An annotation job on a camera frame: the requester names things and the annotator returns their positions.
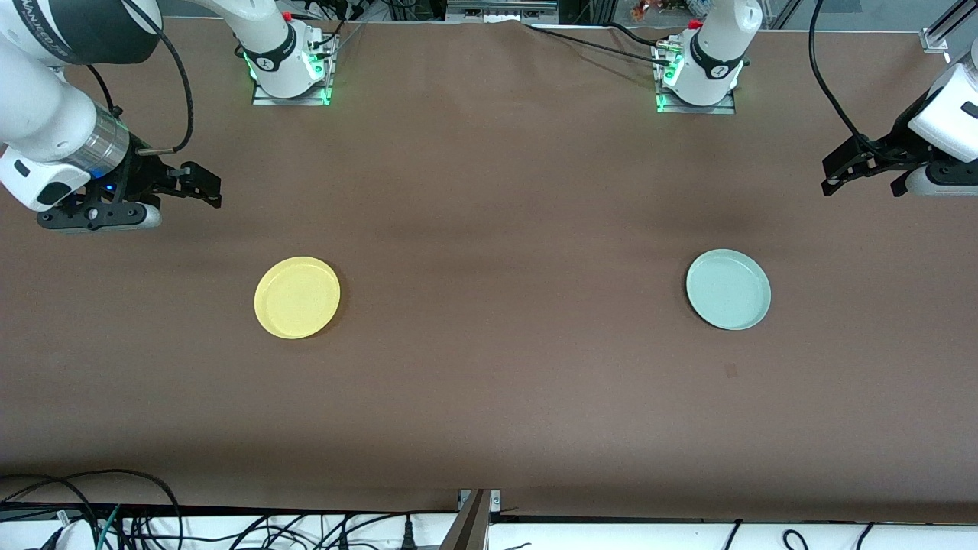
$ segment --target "black wire bundle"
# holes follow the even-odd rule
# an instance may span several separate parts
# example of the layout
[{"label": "black wire bundle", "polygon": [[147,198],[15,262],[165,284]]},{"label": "black wire bundle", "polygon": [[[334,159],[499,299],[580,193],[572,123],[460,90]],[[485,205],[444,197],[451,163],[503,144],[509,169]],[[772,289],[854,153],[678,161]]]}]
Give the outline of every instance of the black wire bundle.
[{"label": "black wire bundle", "polygon": [[[63,477],[47,476],[44,474],[10,474],[7,476],[0,476],[0,482],[14,481],[14,480],[41,480],[4,497],[2,500],[0,500],[0,510],[19,510],[19,509],[33,507],[34,509],[41,508],[44,510],[45,513],[50,514],[57,510],[64,509],[65,506],[56,507],[56,506],[48,506],[48,505],[32,505],[32,504],[23,504],[20,502],[12,502],[14,499],[27,496],[31,492],[40,489],[42,487],[52,485],[52,484],[59,484],[67,488],[69,491],[71,491],[75,495],[75,497],[77,497],[78,501],[81,503],[81,505],[78,507],[78,511],[81,514],[79,520],[83,520],[85,523],[88,524],[89,528],[92,531],[92,542],[98,545],[98,539],[99,539],[98,520],[103,519],[103,516],[96,512],[95,508],[92,506],[92,503],[88,500],[88,498],[84,495],[84,493],[82,493],[78,489],[78,487],[71,482],[71,480],[76,480],[79,478],[88,478],[93,476],[108,476],[108,475],[123,475],[123,476],[132,476],[136,478],[141,478],[143,480],[150,481],[151,483],[159,487],[159,489],[166,494],[166,498],[170,501],[170,504],[173,506],[173,511],[176,514],[177,522],[180,524],[180,537],[183,538],[183,522],[181,521],[181,517],[180,517],[180,504],[177,502],[176,496],[174,496],[173,491],[170,490],[169,485],[167,485],[163,480],[157,478],[156,476],[152,476],[145,472],[139,472],[137,470],[126,470],[126,469],[118,469],[118,468],[106,469],[106,470],[92,470],[89,472],[80,472],[78,474],[71,474]],[[14,519],[22,519],[22,517],[10,518],[7,521],[13,521]],[[136,548],[134,544],[132,544],[131,541],[127,540],[125,534],[122,533],[123,529],[122,529],[121,517],[116,517],[115,521],[113,521],[113,525],[115,526],[116,531],[120,533],[118,539],[118,544],[120,547],[129,547],[132,550],[139,550],[138,548]],[[180,550],[182,545],[183,545],[182,541],[179,541],[177,545],[177,550]]]},{"label": "black wire bundle", "polygon": [[562,38],[564,40],[569,40],[571,42],[577,42],[578,44],[583,44],[585,46],[590,46],[592,48],[597,48],[599,50],[604,50],[605,52],[611,52],[612,54],[618,54],[619,56],[625,56],[627,58],[641,60],[641,61],[644,61],[644,62],[647,62],[647,63],[651,63],[653,65],[662,65],[662,66],[669,65],[669,62],[667,62],[665,60],[657,60],[657,59],[653,59],[653,58],[648,57],[648,56],[640,56],[638,54],[633,54],[631,52],[625,52],[625,51],[618,50],[618,49],[615,49],[615,48],[610,48],[610,47],[604,46],[602,44],[596,44],[594,42],[589,42],[587,40],[582,40],[580,38],[575,38],[573,36],[567,36],[566,34],[560,34],[559,32],[553,32],[552,30],[548,30],[546,28],[540,28],[540,27],[533,26],[533,25],[528,25],[528,27],[529,28],[532,28],[533,30],[536,30],[537,32],[542,32],[544,34],[549,34],[550,36],[555,36],[557,38]]}]

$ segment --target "metal frame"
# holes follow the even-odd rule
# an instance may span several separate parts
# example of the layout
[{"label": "metal frame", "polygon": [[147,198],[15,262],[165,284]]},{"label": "metal frame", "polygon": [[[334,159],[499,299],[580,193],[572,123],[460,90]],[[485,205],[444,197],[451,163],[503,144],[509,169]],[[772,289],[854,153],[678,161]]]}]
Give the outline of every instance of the metal frame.
[{"label": "metal frame", "polygon": [[798,6],[801,6],[802,0],[788,0],[787,5],[781,10],[781,13],[775,18],[774,22],[768,25],[768,28],[783,29],[788,21],[791,20],[791,16],[798,11]]},{"label": "metal frame", "polygon": [[491,490],[473,490],[438,550],[485,550],[492,505]]},{"label": "metal frame", "polygon": [[958,0],[929,27],[920,31],[920,45],[928,54],[948,51],[948,36],[978,12],[978,0]]}]

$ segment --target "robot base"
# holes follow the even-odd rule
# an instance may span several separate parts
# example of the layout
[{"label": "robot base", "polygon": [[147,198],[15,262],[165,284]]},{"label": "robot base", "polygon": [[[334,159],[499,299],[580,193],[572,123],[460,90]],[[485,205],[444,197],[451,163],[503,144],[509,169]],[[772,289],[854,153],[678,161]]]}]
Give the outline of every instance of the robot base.
[{"label": "robot base", "polygon": [[[676,54],[672,51],[662,52],[656,47],[651,48],[653,59],[664,59],[670,63],[675,63]],[[734,103],[734,91],[727,92],[720,103],[707,107],[689,104],[679,98],[671,88],[662,83],[666,72],[672,67],[653,66],[653,77],[655,79],[655,110],[658,113],[692,113],[699,115],[733,115],[736,112]]]},{"label": "robot base", "polygon": [[[322,30],[316,27],[312,28],[314,35],[314,40],[321,40],[323,37]],[[312,70],[316,72],[321,72],[324,76],[322,80],[319,80],[312,85],[305,93],[295,96],[293,98],[277,98],[269,95],[265,90],[258,85],[258,82],[254,83],[254,91],[251,92],[251,104],[252,105],[299,105],[306,107],[321,107],[323,105],[329,105],[330,101],[333,99],[333,74],[336,70],[336,53],[339,49],[339,36],[333,36],[325,44],[313,50],[312,55],[322,58],[314,61],[310,61]],[[251,80],[254,81],[254,74],[251,76]]]}]

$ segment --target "light green plate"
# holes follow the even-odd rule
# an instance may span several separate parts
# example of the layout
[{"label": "light green plate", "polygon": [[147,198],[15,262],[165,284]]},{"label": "light green plate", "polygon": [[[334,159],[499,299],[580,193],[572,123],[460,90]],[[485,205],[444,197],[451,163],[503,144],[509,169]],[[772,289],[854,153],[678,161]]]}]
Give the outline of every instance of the light green plate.
[{"label": "light green plate", "polygon": [[692,263],[686,294],[704,321],[728,331],[753,327],[771,307],[771,283],[761,266],[726,249],[707,252]]}]

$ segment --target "metal bracket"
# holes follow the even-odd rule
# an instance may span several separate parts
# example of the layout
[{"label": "metal bracket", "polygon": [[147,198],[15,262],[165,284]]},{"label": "metal bracket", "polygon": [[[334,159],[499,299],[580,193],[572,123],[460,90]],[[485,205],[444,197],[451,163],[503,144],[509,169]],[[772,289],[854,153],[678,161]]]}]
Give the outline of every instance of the metal bracket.
[{"label": "metal bracket", "polygon": [[948,41],[941,39],[940,41],[934,42],[934,36],[931,29],[924,28],[920,31],[920,47],[923,48],[923,53],[925,54],[943,54],[948,51]]},{"label": "metal bracket", "polygon": [[[472,489],[462,489],[459,491],[458,510],[462,510],[470,495],[472,495]],[[500,491],[495,489],[489,491],[489,504],[490,512],[499,512],[503,509],[503,498]]]},{"label": "metal bracket", "polygon": [[978,0],[957,0],[934,24],[920,31],[920,46],[927,54],[948,53],[948,36],[978,12]]},{"label": "metal bracket", "polygon": [[499,491],[475,489],[466,492],[465,505],[455,517],[438,550],[485,550],[490,508],[497,500],[491,493]]},{"label": "metal bracket", "polygon": [[[317,27],[312,27],[311,39],[313,41],[323,40],[323,31]],[[254,90],[251,93],[252,105],[294,105],[307,107],[322,107],[329,105],[333,100],[333,75],[336,71],[336,54],[339,51],[339,36],[331,37],[327,42],[318,48],[309,51],[309,65],[312,70],[323,73],[323,79],[312,85],[305,93],[293,98],[277,98],[269,95],[258,85],[254,74],[251,80],[254,81]]]}]

